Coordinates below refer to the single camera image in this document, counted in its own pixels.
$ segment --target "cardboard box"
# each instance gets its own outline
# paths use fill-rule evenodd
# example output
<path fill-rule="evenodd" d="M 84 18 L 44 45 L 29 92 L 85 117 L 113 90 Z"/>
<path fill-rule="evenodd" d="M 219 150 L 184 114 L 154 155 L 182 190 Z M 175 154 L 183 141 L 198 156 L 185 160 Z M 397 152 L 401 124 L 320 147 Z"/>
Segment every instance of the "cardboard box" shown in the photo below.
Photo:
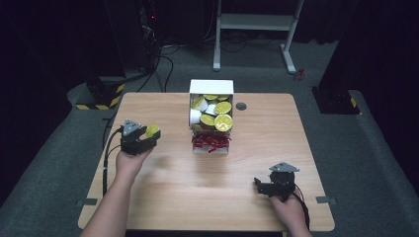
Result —
<path fill-rule="evenodd" d="M 233 97 L 231 80 L 191 80 L 189 128 L 194 153 L 228 153 Z"/>

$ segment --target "warning tape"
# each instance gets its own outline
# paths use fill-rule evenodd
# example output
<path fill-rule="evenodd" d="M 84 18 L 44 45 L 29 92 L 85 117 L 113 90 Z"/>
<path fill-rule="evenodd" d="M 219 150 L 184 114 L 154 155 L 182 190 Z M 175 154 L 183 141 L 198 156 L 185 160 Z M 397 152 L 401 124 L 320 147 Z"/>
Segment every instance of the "warning tape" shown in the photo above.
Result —
<path fill-rule="evenodd" d="M 106 104 L 76 104 L 76 108 L 78 110 L 109 110 L 113 109 L 121 99 L 121 93 L 124 90 L 126 84 L 120 85 L 113 95 L 107 95 L 110 99 L 109 102 Z"/>

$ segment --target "hand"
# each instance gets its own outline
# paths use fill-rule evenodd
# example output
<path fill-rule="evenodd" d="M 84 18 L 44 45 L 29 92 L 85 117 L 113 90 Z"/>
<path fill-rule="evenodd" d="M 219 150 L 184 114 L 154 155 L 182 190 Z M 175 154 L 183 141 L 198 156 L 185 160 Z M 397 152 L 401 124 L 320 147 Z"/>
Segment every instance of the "hand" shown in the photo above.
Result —
<path fill-rule="evenodd" d="M 283 222 L 293 237 L 311 236 L 305 225 L 304 211 L 301 203 L 294 195 L 282 202 L 279 197 L 271 197 L 271 203 L 274 206 L 275 213 Z"/>
<path fill-rule="evenodd" d="M 153 148 L 137 155 L 128 155 L 120 151 L 117 155 L 117 176 L 116 179 L 130 182 L 132 184 L 136 175 L 141 170 L 142 163 L 151 153 Z"/>

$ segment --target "white box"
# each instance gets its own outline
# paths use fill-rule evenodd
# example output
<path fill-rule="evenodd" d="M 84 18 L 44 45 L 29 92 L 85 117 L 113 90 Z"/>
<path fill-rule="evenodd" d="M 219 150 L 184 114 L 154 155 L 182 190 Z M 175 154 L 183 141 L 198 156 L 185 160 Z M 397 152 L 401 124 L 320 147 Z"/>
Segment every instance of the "white box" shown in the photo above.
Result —
<path fill-rule="evenodd" d="M 229 136 L 231 133 L 231 129 L 228 131 L 218 131 L 218 130 L 208 130 L 205 128 L 201 128 L 199 126 L 191 124 L 191 108 L 193 107 L 194 101 L 202 97 L 203 95 L 218 95 L 218 96 L 228 96 L 226 102 L 231 104 L 231 110 L 228 113 L 232 118 L 232 111 L 233 111 L 233 96 L 234 96 L 234 86 L 232 80 L 209 80 L 209 79 L 192 79 L 191 80 L 191 87 L 190 87 L 190 110 L 189 110 L 189 128 L 193 132 L 193 152 L 194 153 L 228 153 L 229 148 Z M 202 143 L 196 143 L 196 139 L 194 138 L 202 138 L 210 136 L 211 138 L 215 137 L 216 139 L 220 139 L 218 141 L 217 146 L 219 144 L 225 145 L 225 147 L 213 149 L 211 145 L 204 145 L 201 147 Z"/>

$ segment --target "yellow disc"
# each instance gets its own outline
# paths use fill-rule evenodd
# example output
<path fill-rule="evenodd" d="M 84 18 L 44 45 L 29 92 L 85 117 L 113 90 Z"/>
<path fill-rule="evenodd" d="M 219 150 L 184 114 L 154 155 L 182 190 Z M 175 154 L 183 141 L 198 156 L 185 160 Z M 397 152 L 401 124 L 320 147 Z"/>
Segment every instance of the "yellow disc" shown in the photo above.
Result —
<path fill-rule="evenodd" d="M 207 100 L 209 100 L 209 101 L 213 101 L 213 100 L 215 100 L 218 97 L 218 95 L 209 95 L 209 94 L 207 94 L 207 95 L 204 95 L 204 97 Z"/>
<path fill-rule="evenodd" d="M 230 97 L 230 95 L 218 95 L 218 100 L 219 101 L 225 101 L 228 99 L 228 97 Z"/>
<path fill-rule="evenodd" d="M 229 115 L 220 115 L 215 118 L 215 128 L 219 131 L 228 131 L 233 127 L 233 119 Z"/>
<path fill-rule="evenodd" d="M 231 104 L 229 102 L 220 102 L 213 109 L 218 115 L 224 115 L 231 111 Z"/>
<path fill-rule="evenodd" d="M 158 127 L 157 124 L 152 124 L 152 125 L 148 125 L 147 129 L 145 130 L 145 136 L 146 137 L 151 137 L 154 135 L 154 133 L 156 133 L 160 128 Z"/>
<path fill-rule="evenodd" d="M 201 103 L 203 102 L 204 97 L 198 97 L 193 103 L 192 103 L 192 109 L 198 108 Z"/>
<path fill-rule="evenodd" d="M 209 115 L 202 115 L 201 122 L 206 125 L 213 125 L 213 117 Z"/>

